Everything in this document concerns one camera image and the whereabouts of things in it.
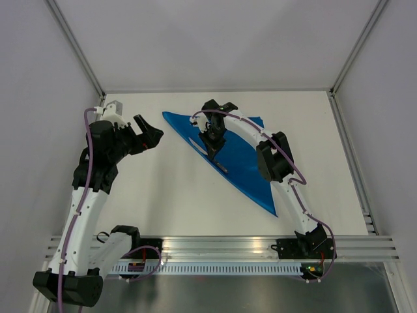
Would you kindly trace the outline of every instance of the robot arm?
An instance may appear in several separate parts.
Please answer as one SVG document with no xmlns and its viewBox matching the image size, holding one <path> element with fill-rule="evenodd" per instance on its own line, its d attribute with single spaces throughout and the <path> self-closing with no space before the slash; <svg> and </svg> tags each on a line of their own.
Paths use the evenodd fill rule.
<svg viewBox="0 0 417 313">
<path fill-rule="evenodd" d="M 296 178 L 294 169 L 285 157 L 275 150 L 272 143 L 263 136 L 265 134 L 274 140 L 293 161 L 285 134 L 282 132 L 273 134 L 255 123 L 250 125 L 244 122 L 242 119 L 249 119 L 230 102 L 219 106 L 216 101 L 210 100 L 202 107 L 202 112 L 204 115 L 194 116 L 190 122 L 200 129 L 199 137 L 205 145 L 208 159 L 217 164 L 214 158 L 226 143 L 223 138 L 226 130 L 234 132 L 250 144 L 257 152 L 260 174 L 270 181 L 271 185 L 280 193 L 289 210 L 295 224 L 298 245 L 306 257 L 312 255 L 313 250 L 326 241 L 327 234 L 321 224 L 306 214 L 309 213 L 309 208 L 298 189 L 298 183 L 293 181 Z"/>
<path fill-rule="evenodd" d="M 151 127 L 137 115 L 135 122 L 142 130 L 136 135 L 130 123 L 121 117 L 121 103 L 113 101 L 106 108 L 96 108 L 99 121 L 89 125 L 93 143 L 93 168 L 89 186 L 86 186 L 89 168 L 88 148 L 84 149 L 79 165 L 74 171 L 72 201 L 63 236 L 46 272 L 36 272 L 33 285 L 50 301 L 57 300 L 60 264 L 64 263 L 63 302 L 73 305 L 94 306 L 100 297 L 103 280 L 131 249 L 139 247 L 137 227 L 116 226 L 109 239 L 90 256 L 91 238 L 100 212 L 110 194 L 118 171 L 117 164 L 126 155 L 135 155 L 156 147 L 163 132 Z M 87 197 L 77 213 L 82 194 L 88 188 Z M 62 251 L 68 230 L 71 236 L 62 260 Z"/>
</svg>

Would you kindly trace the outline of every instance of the white wall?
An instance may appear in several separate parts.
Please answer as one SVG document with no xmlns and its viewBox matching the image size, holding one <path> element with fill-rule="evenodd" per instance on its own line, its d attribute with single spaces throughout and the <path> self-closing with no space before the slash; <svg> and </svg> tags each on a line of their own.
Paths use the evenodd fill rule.
<svg viewBox="0 0 417 313">
<path fill-rule="evenodd" d="M 417 1 L 391 1 L 338 98 L 379 231 L 393 235 L 417 294 Z"/>
<path fill-rule="evenodd" d="M 106 92 L 331 87 L 377 0 L 57 0 Z"/>
<path fill-rule="evenodd" d="M 0 9 L 0 308 L 26 312 L 98 97 L 42 0 Z"/>
</svg>

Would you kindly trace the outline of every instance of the white table surface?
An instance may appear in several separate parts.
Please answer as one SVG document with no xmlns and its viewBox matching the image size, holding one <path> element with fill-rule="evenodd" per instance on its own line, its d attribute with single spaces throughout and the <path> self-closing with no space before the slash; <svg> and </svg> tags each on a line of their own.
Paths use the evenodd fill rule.
<svg viewBox="0 0 417 313">
<path fill-rule="evenodd" d="M 301 189 L 313 214 L 336 235 L 367 235 L 327 95 L 319 91 L 107 95 L 106 103 L 123 103 L 123 117 L 137 134 L 137 114 L 165 134 L 155 149 L 119 163 L 96 232 L 125 224 L 142 235 L 294 234 L 277 192 L 272 191 L 278 218 L 219 175 L 162 117 L 163 111 L 191 115 L 212 98 L 260 116 L 272 132 L 284 132 L 308 181 Z"/>
</svg>

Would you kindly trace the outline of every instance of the cable clip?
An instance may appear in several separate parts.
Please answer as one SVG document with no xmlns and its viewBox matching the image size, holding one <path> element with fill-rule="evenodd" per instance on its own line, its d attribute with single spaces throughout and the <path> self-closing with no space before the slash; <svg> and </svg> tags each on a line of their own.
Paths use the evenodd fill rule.
<svg viewBox="0 0 417 313">
<path fill-rule="evenodd" d="M 104 111 L 106 110 L 105 108 L 102 108 L 101 106 L 95 106 L 94 109 L 96 109 L 95 114 L 100 114 L 100 115 L 103 115 Z"/>
<path fill-rule="evenodd" d="M 124 280 L 125 282 L 129 283 L 130 278 L 124 279 L 122 276 L 119 275 L 119 280 Z"/>
</svg>

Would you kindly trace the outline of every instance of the blue fabric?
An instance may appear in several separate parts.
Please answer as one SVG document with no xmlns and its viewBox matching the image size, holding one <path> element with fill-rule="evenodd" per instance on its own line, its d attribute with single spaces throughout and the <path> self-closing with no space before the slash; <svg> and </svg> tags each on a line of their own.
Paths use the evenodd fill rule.
<svg viewBox="0 0 417 313">
<path fill-rule="evenodd" d="M 198 150 L 190 141 L 205 150 L 204 143 L 200 140 L 198 127 L 190 124 L 190 116 L 171 112 L 162 112 L 164 119 L 185 139 L 213 168 L 233 186 L 238 188 L 247 197 L 277 216 L 272 199 L 270 183 L 261 177 L 257 169 L 256 151 L 241 137 L 227 131 L 224 135 L 226 144 L 216 155 L 216 160 L 224 166 L 229 173 L 224 173 L 215 164 L 210 162 L 206 155 Z M 263 127 L 260 117 L 250 117 L 252 121 Z"/>
</svg>

